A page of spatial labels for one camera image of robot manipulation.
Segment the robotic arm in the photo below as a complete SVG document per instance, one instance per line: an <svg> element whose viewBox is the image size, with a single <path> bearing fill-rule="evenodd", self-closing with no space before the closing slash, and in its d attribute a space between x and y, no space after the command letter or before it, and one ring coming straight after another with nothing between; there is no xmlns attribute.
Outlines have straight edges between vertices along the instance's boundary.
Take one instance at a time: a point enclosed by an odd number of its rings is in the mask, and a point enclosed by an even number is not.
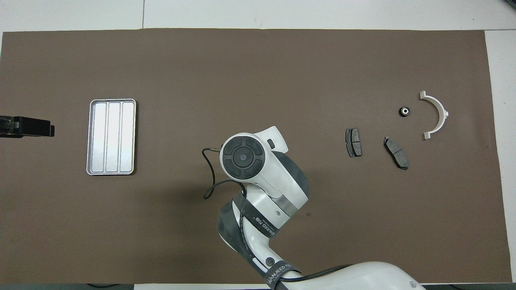
<svg viewBox="0 0 516 290"><path fill-rule="evenodd" d="M224 173L249 183L219 211L222 240L264 278L272 290L424 290L398 267L367 262L302 276L271 250L269 240L310 196L308 181L285 153L288 147L273 126L262 132L231 136L220 149Z"/></svg>

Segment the metal tray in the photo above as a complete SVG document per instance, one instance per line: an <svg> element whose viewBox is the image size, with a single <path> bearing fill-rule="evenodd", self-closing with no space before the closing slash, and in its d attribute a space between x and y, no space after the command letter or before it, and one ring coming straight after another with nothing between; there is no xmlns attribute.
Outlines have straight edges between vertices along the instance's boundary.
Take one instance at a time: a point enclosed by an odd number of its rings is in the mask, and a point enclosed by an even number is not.
<svg viewBox="0 0 516 290"><path fill-rule="evenodd" d="M91 101L86 172L89 175L133 173L135 137L135 100Z"/></svg>

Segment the white floor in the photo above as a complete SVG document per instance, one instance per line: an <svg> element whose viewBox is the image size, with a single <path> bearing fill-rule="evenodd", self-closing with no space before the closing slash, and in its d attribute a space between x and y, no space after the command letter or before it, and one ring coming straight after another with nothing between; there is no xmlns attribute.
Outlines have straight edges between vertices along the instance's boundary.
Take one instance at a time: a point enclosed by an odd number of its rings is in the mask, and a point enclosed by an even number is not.
<svg viewBox="0 0 516 290"><path fill-rule="evenodd" d="M0 33L157 27L491 30L486 31L486 45L512 279L516 282L516 179L510 174L516 172L516 9L503 0L0 0ZM266 286L135 287L239 288Z"/></svg>

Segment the c-shaped white part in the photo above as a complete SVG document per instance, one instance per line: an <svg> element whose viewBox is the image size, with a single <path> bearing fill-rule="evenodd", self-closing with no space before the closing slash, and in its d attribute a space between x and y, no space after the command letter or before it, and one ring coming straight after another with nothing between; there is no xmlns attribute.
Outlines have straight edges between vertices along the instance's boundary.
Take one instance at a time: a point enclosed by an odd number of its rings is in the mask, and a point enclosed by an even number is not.
<svg viewBox="0 0 516 290"><path fill-rule="evenodd" d="M444 109L443 104L441 104L441 102L439 102L439 100L437 100L436 98L426 95L426 91L422 91L420 93L420 97L421 97L421 100L426 100L426 101L432 103L437 108L437 111L439 112L439 122L437 123L436 127L432 131L423 133L423 135L425 136L425 140L426 140L426 139L430 139L430 134L433 134L433 133L439 131L439 129L444 125L444 120L446 120L446 118L448 118L449 114L448 114L448 111L446 111Z"/></svg>

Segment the black strap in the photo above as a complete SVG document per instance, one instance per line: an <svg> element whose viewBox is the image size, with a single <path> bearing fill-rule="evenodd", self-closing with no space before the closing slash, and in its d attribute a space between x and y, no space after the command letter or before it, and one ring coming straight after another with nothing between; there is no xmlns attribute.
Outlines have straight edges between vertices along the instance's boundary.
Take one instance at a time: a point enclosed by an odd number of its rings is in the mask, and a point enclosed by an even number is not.
<svg viewBox="0 0 516 290"><path fill-rule="evenodd" d="M279 229L276 228L268 219L266 219L260 211L254 207L243 195L238 194L233 201L236 204L236 207L240 212L249 220L249 222L258 229L262 234L269 238L274 238L274 236L279 232Z"/></svg>
<svg viewBox="0 0 516 290"><path fill-rule="evenodd" d="M280 281L280 278L285 275L285 273L289 271L296 271L299 272L299 270L292 265L291 262L287 261L277 261L268 271L265 273L265 283L272 289L276 289L276 284Z"/></svg>

